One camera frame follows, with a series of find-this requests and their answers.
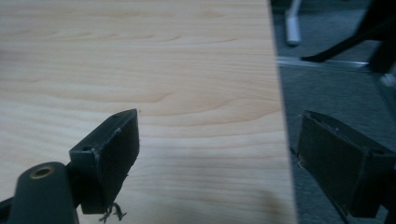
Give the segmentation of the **metal floor rail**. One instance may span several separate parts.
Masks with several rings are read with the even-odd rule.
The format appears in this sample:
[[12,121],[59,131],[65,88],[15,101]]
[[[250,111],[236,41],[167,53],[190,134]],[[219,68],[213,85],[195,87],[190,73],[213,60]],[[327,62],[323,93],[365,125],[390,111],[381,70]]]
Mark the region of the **metal floor rail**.
[[367,63],[365,62],[329,60],[322,63],[314,63],[303,61],[298,57],[278,56],[276,58],[276,63],[281,67],[302,67],[347,72],[369,72]]

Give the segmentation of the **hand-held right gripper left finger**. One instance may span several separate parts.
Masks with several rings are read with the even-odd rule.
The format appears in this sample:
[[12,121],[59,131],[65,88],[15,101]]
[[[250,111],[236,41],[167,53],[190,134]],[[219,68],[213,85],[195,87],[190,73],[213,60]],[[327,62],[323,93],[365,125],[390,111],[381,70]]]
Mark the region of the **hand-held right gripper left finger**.
[[69,150],[69,183],[74,204],[85,215],[125,214],[115,202],[139,154],[138,112],[116,113]]

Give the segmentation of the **white table leg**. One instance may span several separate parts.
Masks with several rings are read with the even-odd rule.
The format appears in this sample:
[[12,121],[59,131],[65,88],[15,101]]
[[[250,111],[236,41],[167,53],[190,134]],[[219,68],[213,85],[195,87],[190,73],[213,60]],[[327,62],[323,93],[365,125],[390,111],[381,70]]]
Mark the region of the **white table leg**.
[[291,0],[290,7],[285,10],[286,41],[291,47],[296,47],[301,43],[298,13],[302,1],[303,0]]

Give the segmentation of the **black stand leg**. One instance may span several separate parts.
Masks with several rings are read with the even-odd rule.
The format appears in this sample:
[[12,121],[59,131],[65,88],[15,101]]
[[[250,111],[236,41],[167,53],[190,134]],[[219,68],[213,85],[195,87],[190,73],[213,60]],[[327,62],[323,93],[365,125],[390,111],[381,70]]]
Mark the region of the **black stand leg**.
[[302,60],[323,63],[366,40],[381,42],[368,68],[374,73],[388,73],[396,63],[396,0],[373,0],[353,36]]

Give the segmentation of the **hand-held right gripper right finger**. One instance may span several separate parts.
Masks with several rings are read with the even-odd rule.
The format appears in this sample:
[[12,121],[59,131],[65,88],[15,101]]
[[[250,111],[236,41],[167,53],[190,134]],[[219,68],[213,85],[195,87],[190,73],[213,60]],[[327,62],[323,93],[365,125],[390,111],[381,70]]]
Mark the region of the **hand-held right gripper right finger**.
[[341,217],[396,218],[396,152],[345,123],[305,111],[296,155]]

